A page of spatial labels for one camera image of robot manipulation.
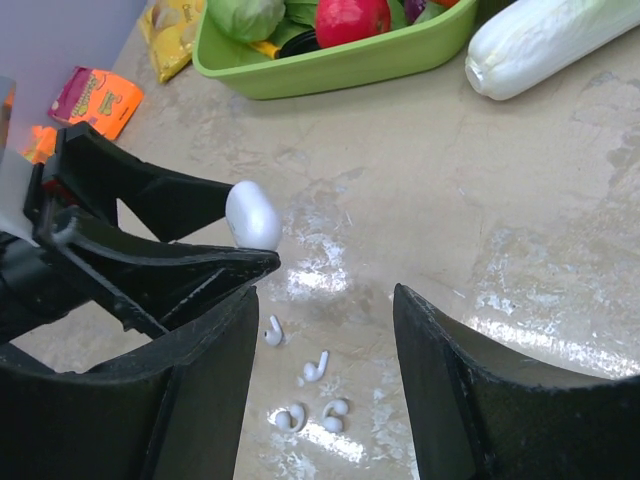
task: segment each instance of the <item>white wall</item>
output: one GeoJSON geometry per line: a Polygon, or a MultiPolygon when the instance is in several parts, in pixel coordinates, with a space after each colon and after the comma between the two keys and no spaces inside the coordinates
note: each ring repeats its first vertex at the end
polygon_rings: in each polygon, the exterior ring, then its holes
{"type": "Polygon", "coordinates": [[[0,0],[0,75],[18,82],[9,145],[47,109],[76,65],[110,69],[146,0],[0,0]]]}

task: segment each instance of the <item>black plastic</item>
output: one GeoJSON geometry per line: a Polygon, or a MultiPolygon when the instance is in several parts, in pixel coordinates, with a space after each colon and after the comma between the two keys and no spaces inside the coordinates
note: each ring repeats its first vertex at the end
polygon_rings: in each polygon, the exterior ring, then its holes
{"type": "Polygon", "coordinates": [[[59,320],[88,300],[40,254],[30,243],[0,232],[0,345],[59,320]]]}
{"type": "Polygon", "coordinates": [[[257,331],[250,288],[81,375],[0,347],[0,476],[231,480],[257,331]]]}
{"type": "Polygon", "coordinates": [[[393,317],[421,478],[640,478],[640,377],[539,362],[401,285],[393,317]]]}
{"type": "Polygon", "coordinates": [[[277,58],[293,57],[317,50],[320,50],[320,45],[318,45],[318,40],[316,39],[316,32],[315,30],[309,30],[287,41],[278,51],[277,58]]]}
{"type": "Polygon", "coordinates": [[[89,300],[158,338],[276,270],[276,252],[167,243],[224,217],[231,188],[143,163],[87,123],[59,130],[24,204],[39,248],[0,238],[0,343],[89,300]],[[160,242],[120,230],[118,200],[160,242]]]}

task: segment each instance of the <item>yellow snack bag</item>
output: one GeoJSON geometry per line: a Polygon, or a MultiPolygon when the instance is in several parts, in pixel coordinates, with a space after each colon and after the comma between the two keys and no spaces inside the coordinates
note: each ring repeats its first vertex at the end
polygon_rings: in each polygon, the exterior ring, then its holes
{"type": "Polygon", "coordinates": [[[156,0],[138,20],[158,82],[165,83],[191,61],[205,0],[156,0]]]}

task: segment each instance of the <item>candy package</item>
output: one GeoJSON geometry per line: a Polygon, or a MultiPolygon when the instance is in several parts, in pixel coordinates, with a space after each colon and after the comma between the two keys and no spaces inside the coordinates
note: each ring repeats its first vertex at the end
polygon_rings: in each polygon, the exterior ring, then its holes
{"type": "Polygon", "coordinates": [[[31,141],[22,156],[32,163],[45,163],[55,152],[57,134],[58,131],[53,127],[31,127],[31,141]]]}
{"type": "Polygon", "coordinates": [[[158,82],[165,83],[191,61],[205,0],[156,0],[138,20],[158,82]]]}
{"type": "Polygon", "coordinates": [[[76,67],[47,112],[68,126],[88,122],[98,133],[115,140],[144,98],[142,90],[107,70],[76,67]]]}

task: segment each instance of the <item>orange snack bag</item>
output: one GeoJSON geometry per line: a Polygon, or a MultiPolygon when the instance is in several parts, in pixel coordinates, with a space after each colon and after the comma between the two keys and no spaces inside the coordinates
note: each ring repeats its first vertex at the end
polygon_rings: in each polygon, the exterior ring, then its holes
{"type": "Polygon", "coordinates": [[[57,135],[53,127],[31,127],[31,143],[22,155],[32,163],[45,163],[55,152],[57,135]]]}
{"type": "Polygon", "coordinates": [[[88,122],[115,140],[143,98],[140,88],[115,73],[76,67],[48,113],[63,125],[88,122]]]}

